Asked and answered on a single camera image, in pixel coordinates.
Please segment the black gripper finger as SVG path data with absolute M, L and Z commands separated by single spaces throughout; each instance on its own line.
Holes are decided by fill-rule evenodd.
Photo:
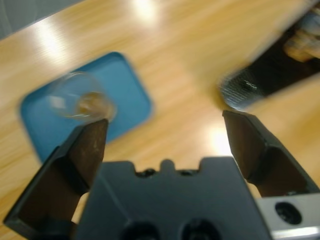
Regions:
M 76 127 L 41 166 L 3 220 L 24 238 L 71 238 L 72 221 L 104 158 L 109 122 Z
M 225 110 L 228 142 L 242 176 L 262 197 L 318 194 L 317 184 L 255 116 Z

